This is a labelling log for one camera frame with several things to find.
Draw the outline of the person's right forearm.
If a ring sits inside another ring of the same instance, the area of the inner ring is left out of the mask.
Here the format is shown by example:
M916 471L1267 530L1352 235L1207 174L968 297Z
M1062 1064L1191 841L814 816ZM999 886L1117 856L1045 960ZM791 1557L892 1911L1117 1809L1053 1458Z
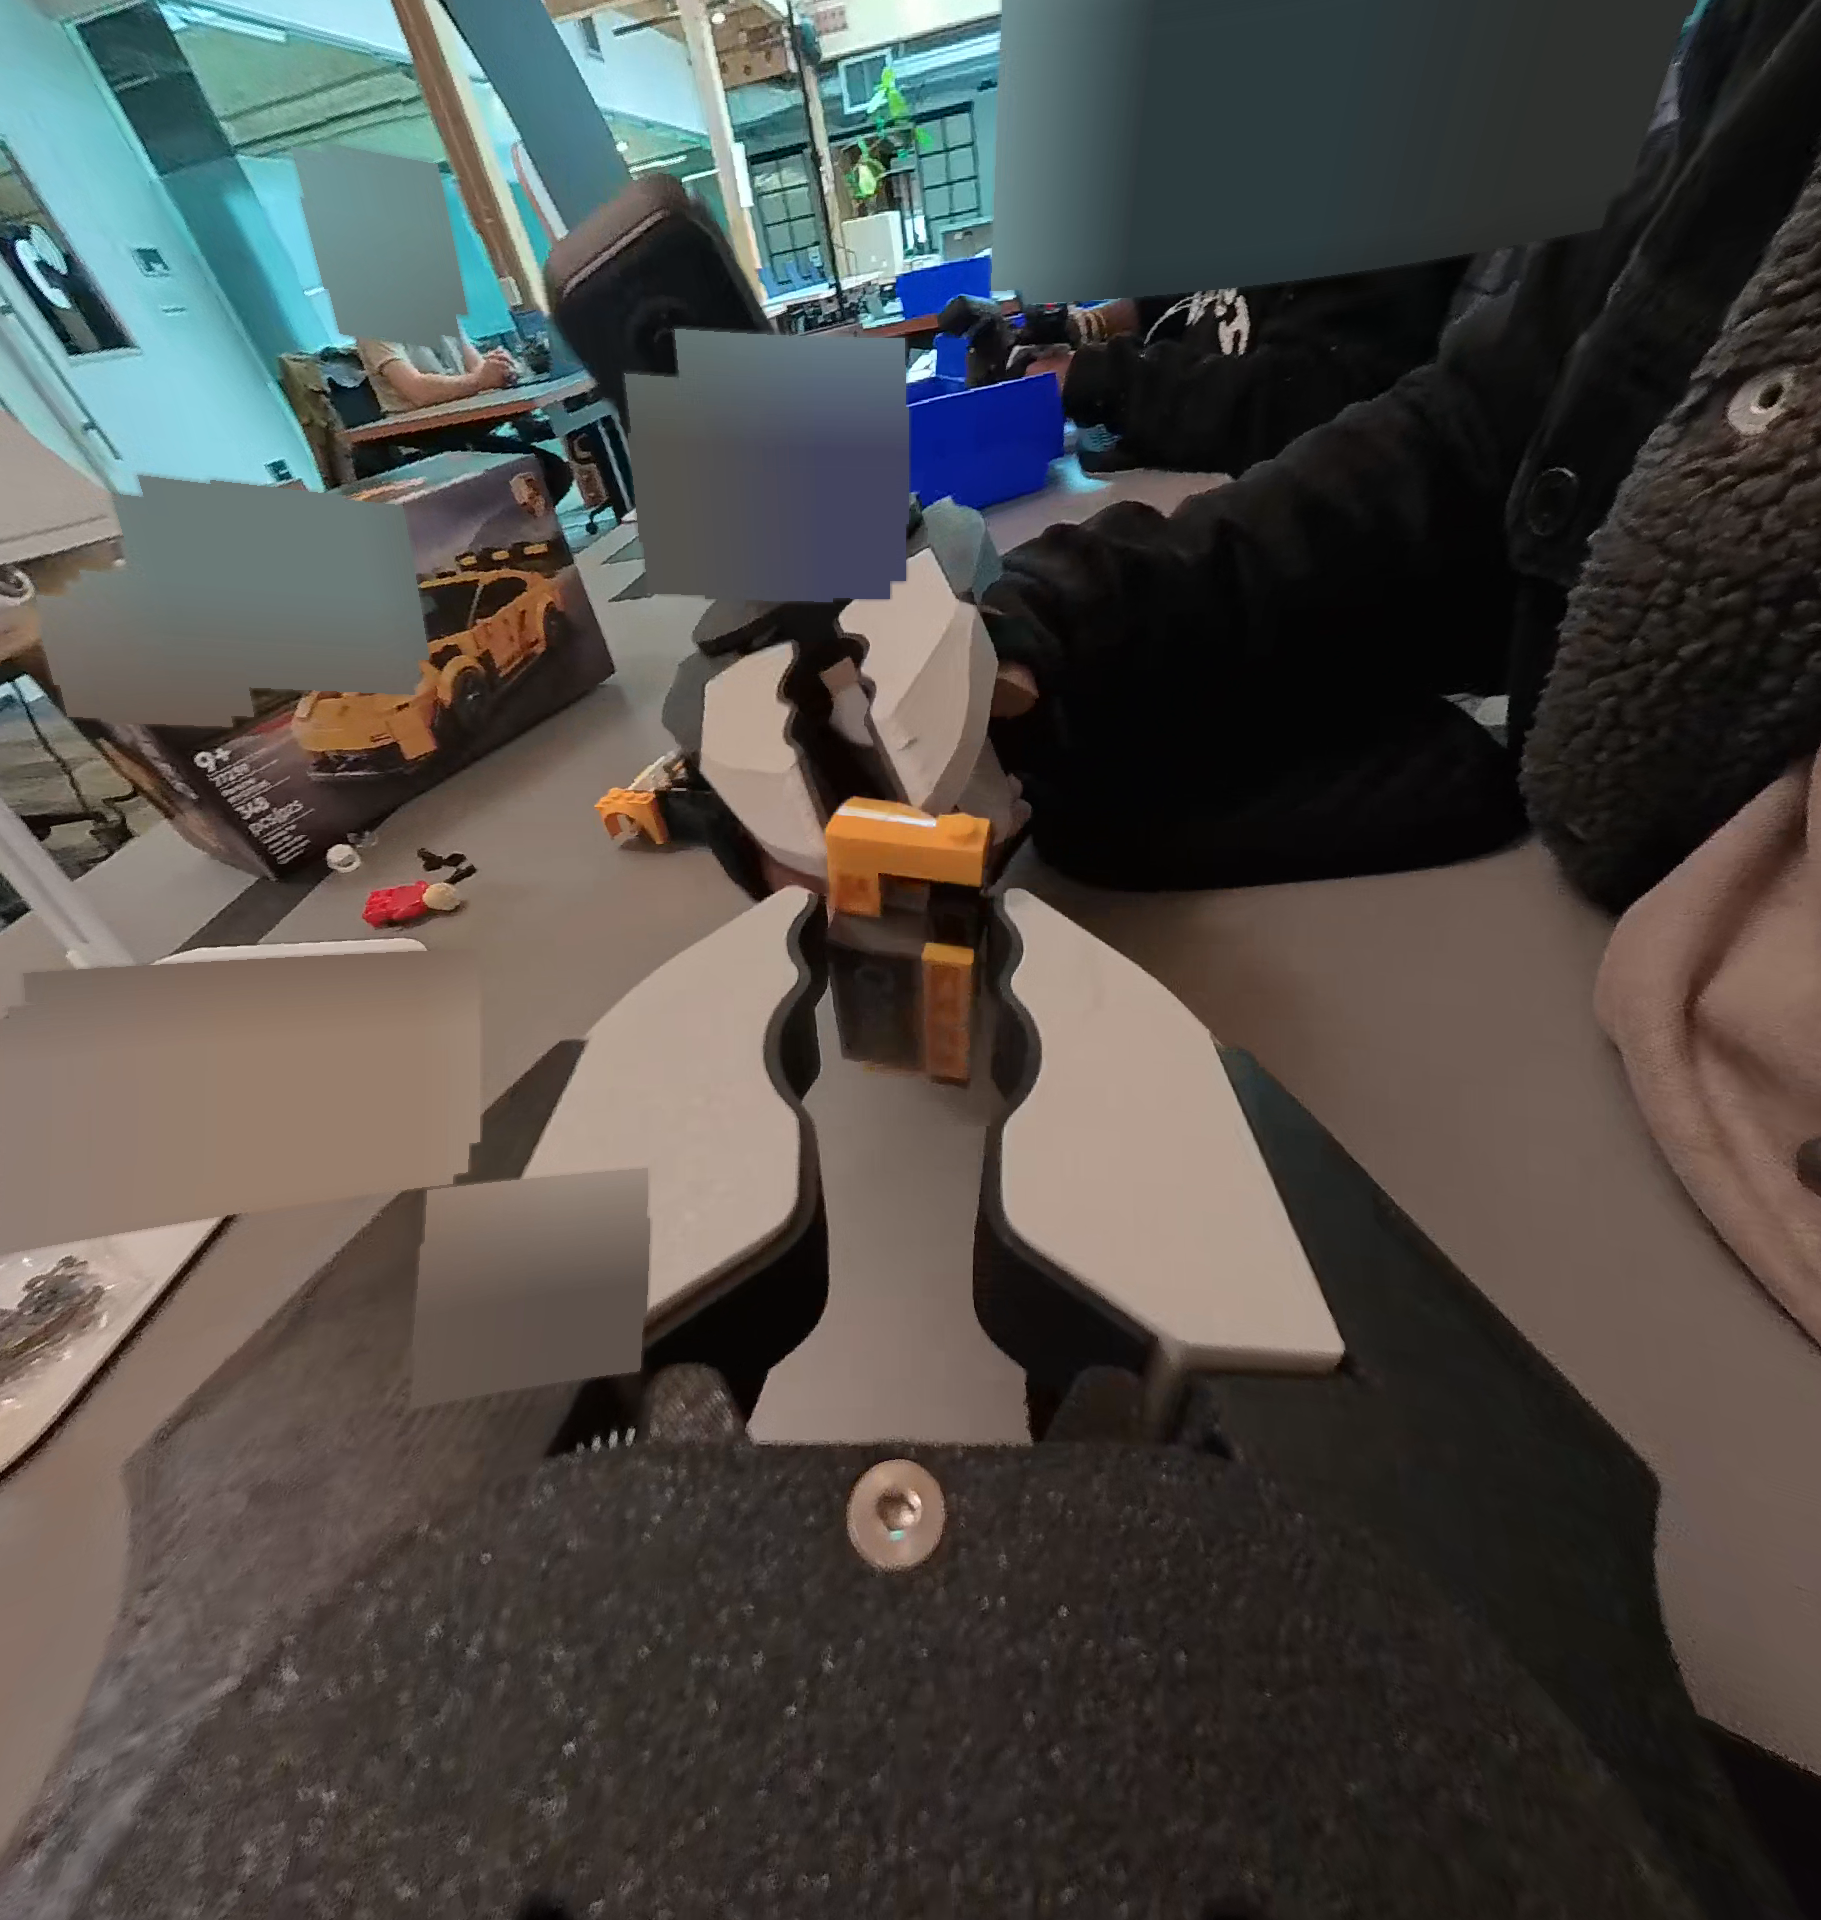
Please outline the person's right forearm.
M1521 841L1521 751L1455 696L1534 714L1669 395L1627 251L1585 235L1246 481L1010 550L979 624L1038 682L999 717L1038 856L1104 892L1226 892Z

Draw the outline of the orange black lego car assembly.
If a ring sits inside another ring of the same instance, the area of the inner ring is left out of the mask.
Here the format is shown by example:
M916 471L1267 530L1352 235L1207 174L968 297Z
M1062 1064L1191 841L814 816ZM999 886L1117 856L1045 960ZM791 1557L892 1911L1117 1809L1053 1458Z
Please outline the orange black lego car assembly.
M992 816L840 802L826 824L826 968L840 1061L973 1082Z

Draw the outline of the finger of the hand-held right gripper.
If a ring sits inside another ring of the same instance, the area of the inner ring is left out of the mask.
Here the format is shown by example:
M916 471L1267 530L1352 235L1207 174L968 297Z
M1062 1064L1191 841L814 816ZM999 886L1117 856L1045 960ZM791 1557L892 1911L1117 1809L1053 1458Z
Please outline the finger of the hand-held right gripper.
M826 886L826 824L845 802L840 642L754 642L708 682L696 774L787 886Z
M973 597L953 594L925 550L885 597L845 597L840 641L853 655L845 733L875 756L885 802L933 816L1018 824L1018 781L992 751L999 642Z

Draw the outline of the lego instruction booklet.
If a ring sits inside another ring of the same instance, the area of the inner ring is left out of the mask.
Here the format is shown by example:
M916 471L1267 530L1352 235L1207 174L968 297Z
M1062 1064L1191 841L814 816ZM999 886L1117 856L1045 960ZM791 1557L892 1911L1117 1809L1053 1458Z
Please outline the lego instruction booklet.
M113 493L0 410L0 568L118 542Z

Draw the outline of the blue plastic bin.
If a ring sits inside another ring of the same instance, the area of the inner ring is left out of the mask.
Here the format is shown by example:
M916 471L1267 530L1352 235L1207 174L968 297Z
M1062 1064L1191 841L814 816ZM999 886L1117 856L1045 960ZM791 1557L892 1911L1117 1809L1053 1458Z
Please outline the blue plastic bin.
M901 326L938 326L953 297L992 297L999 269L992 257L925 264L925 269L901 269L892 292L901 292Z
M1054 376L1010 376L968 391L961 376L907 380L907 488L916 503L999 510L1053 488L1062 459Z

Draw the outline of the grey fleece jacket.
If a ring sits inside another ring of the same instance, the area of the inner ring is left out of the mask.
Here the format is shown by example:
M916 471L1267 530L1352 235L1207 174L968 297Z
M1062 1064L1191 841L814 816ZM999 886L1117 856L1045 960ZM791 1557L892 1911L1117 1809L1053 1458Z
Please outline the grey fleece jacket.
M1821 751L1821 157L1642 440L1521 744L1561 877L1631 911Z

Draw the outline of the black and orange car chassis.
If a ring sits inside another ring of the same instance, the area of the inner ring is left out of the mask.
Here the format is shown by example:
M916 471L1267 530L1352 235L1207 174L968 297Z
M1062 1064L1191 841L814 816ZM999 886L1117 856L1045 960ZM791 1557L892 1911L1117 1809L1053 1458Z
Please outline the black and orange car chassis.
M712 796L696 756L664 751L634 781L598 796L598 824L614 847L719 847L733 810Z

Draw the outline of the dark partition panel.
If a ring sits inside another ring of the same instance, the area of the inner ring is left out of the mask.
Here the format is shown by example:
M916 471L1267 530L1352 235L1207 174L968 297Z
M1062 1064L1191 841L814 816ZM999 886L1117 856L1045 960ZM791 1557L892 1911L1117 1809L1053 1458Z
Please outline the dark partition panel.
M502 110L518 117L518 144L559 219L574 235L598 219L622 185L629 167L614 149L605 110L582 91L582 70L570 59L546 0L446 0L468 50L497 84Z

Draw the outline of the clear bag of dark pieces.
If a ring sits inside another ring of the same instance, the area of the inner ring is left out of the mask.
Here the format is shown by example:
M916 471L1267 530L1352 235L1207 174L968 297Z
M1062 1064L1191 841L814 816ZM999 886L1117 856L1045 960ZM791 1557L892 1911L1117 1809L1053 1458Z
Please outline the clear bag of dark pieces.
M0 1254L0 1392L102 1319L101 1254Z

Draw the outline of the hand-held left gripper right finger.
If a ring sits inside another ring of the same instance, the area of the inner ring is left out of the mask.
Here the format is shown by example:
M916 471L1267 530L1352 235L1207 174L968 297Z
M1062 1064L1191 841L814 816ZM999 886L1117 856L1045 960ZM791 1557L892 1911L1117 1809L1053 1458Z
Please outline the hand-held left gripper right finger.
M992 951L973 1319L1029 1392L1134 1374L1175 1425L1191 1383L1334 1383L1352 1344L1215 1029L1045 892L999 892Z

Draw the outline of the potted plant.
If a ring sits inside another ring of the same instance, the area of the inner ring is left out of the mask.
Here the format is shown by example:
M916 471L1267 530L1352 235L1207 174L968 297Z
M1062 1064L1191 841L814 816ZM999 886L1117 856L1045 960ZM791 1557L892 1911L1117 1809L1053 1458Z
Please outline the potted plant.
M901 70L875 70L875 91L863 107L863 134L845 144L845 251L853 269L907 269L933 251L925 225L925 149L933 134L907 110Z

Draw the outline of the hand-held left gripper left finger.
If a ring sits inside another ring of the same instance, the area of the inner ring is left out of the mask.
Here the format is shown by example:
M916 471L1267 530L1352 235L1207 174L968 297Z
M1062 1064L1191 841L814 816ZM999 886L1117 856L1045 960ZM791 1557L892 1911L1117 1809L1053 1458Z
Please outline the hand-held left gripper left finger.
M787 1029L814 1029L812 929L826 903L787 886L593 1022L523 1177L648 1167L648 1337L696 1319L776 1260L812 1207L812 1115Z

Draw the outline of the wooden office desk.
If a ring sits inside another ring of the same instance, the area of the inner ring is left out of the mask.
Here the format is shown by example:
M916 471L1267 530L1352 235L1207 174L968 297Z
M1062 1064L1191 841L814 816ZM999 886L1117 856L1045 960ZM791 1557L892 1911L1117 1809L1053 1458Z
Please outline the wooden office desk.
M345 430L345 440L421 440L446 430L502 430L502 418L546 418L546 432L559 432L570 410L598 403L593 376L546 376L546 380L511 380L511 391L480 391L480 395L446 395L421 410L373 410L358 430Z

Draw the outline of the yellow car lego box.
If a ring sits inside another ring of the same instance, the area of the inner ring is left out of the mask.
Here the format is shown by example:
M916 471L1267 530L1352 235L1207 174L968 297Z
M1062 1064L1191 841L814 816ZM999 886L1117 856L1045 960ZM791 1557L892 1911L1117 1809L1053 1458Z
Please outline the yellow car lego box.
M246 877L313 869L614 675L538 452L437 452L326 503L398 510L410 530L410 692L256 692L224 727L75 717L177 841Z

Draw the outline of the wooden pillar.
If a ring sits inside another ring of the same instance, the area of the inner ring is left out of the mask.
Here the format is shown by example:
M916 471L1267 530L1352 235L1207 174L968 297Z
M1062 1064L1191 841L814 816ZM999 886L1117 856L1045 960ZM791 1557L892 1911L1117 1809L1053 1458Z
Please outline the wooden pillar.
M489 107L480 107L471 70L468 70L461 18L446 0L390 0L390 18L408 28L426 117L446 134L448 178L468 193L468 219L489 251L489 269L497 269L502 297L511 307L546 307L536 235L518 219L518 193L511 193L497 134L489 134Z

